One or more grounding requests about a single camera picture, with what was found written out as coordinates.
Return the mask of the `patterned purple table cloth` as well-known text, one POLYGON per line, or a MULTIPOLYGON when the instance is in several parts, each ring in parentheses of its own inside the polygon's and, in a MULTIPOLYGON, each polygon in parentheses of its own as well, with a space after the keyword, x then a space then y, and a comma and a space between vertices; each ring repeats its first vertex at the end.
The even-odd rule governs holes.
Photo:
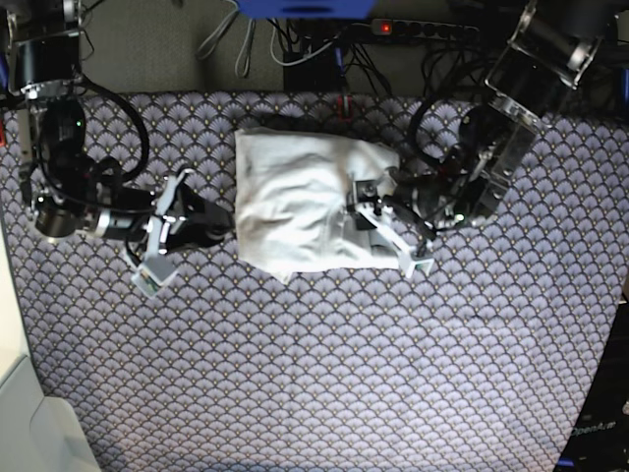
POLYGON ((288 283, 234 241, 175 257, 154 299, 122 248, 43 241, 3 117, 1 204, 35 371, 107 471, 549 471, 569 441, 628 271, 628 130, 554 118, 494 224, 425 276, 288 283))

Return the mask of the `red table clamp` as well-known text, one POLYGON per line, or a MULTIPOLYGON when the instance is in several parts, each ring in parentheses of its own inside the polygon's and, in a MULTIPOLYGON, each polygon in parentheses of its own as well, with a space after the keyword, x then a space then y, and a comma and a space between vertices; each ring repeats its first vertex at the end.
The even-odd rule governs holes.
POLYGON ((340 120, 348 122, 353 118, 353 97, 350 94, 340 94, 337 107, 340 120))

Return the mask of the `black power strip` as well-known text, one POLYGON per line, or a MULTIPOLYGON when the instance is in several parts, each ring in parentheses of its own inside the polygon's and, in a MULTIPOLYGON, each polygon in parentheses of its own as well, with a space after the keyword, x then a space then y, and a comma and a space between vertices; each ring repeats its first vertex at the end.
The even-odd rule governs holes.
POLYGON ((462 39, 476 38, 480 31, 475 27, 407 20, 371 20, 372 33, 380 36, 462 39))

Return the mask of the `white T-shirt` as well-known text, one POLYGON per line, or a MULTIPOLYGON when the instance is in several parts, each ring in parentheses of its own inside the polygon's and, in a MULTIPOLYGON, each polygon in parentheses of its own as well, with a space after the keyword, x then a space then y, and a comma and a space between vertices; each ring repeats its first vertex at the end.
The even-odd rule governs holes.
POLYGON ((393 249, 347 212, 356 182, 400 164, 382 144, 268 128, 235 134, 235 224, 242 261, 282 283, 300 272, 398 266, 393 249))

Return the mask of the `blue box overhead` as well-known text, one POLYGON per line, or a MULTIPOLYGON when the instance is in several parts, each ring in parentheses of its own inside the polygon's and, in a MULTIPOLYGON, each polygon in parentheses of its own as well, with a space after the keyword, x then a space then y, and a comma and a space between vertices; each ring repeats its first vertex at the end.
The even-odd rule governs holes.
POLYGON ((374 0, 240 0, 241 11, 252 19, 363 19, 374 0))

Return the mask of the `black case OpenArm label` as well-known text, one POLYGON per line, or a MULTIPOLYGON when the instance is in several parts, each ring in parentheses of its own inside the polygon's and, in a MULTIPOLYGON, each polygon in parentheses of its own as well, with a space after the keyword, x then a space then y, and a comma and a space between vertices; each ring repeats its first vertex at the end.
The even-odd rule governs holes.
POLYGON ((628 469, 628 306, 619 307, 557 471, 628 469))

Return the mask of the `black box behind table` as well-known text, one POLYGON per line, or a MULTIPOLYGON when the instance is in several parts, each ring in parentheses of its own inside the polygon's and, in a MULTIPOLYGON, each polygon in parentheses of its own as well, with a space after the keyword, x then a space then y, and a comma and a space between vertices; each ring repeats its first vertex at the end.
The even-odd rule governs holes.
POLYGON ((287 92, 340 92, 347 86, 342 72, 341 52, 330 46, 316 57, 283 68, 283 90, 287 92))

